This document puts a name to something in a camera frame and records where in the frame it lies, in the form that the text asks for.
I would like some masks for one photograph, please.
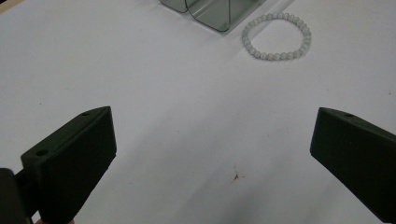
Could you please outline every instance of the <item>bracelet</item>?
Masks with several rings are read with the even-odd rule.
[[[248,38],[248,32],[250,29],[258,25],[259,23],[263,21],[271,21],[271,20],[284,20],[284,21],[289,21],[293,24],[295,24],[302,32],[304,36],[303,44],[301,47],[293,52],[283,52],[283,53],[261,53],[253,46],[251,45],[250,39]],[[245,45],[245,48],[247,51],[253,55],[257,59],[262,59],[262,60],[268,60],[268,61],[279,61],[279,60],[292,60],[292,59],[297,59],[304,54],[307,53],[309,46],[311,45],[311,31],[309,28],[306,26],[303,20],[300,20],[300,18],[295,17],[289,13],[272,13],[272,14],[267,14],[267,15],[262,15],[258,17],[257,19],[251,21],[244,29],[242,33],[242,42]]]

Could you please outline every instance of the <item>small mark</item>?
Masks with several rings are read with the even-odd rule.
[[[235,171],[235,177],[233,178],[233,182],[239,178],[244,178],[244,175],[239,175],[237,171]]]

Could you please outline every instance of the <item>white backdrop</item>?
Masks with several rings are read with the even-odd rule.
[[[118,156],[77,224],[381,223],[309,146],[320,106],[396,133],[396,1],[296,0],[285,12],[312,47],[272,63],[240,43],[268,6],[227,35],[157,0],[27,0],[0,14],[0,166],[17,173],[24,151],[111,105]],[[264,27],[257,49],[299,47],[291,24]]]

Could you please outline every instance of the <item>screw hole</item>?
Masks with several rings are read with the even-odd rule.
[[[46,149],[43,149],[43,150],[39,150],[39,151],[37,151],[36,155],[37,155],[38,157],[42,157],[42,156],[45,156],[45,155],[47,155],[48,153],[49,153],[49,151],[48,151],[48,150],[46,150]]]

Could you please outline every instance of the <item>white surface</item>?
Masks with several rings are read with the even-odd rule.
[[[111,105],[118,157],[77,224],[381,223],[309,145],[320,106],[396,133],[396,1],[294,1],[285,11],[313,44],[278,63],[240,43],[264,7],[227,35],[157,0],[26,0],[0,14],[1,166],[18,172],[22,152]],[[259,50],[300,45],[286,22],[262,30]]]

